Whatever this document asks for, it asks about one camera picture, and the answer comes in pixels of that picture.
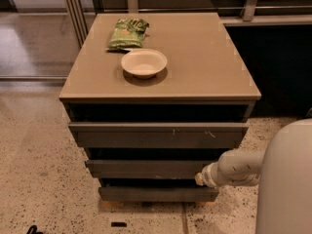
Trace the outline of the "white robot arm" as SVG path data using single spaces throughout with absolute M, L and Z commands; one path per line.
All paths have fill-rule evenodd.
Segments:
M 256 185 L 255 234 L 312 234 L 312 119 L 288 124 L 262 152 L 224 152 L 195 180 L 210 188 Z

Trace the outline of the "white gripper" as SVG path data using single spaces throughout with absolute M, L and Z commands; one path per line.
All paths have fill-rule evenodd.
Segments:
M 195 175 L 195 181 L 197 185 L 203 186 L 205 184 L 210 188 L 222 186 L 222 177 L 218 172 L 218 162 L 205 166 L 202 173 Z

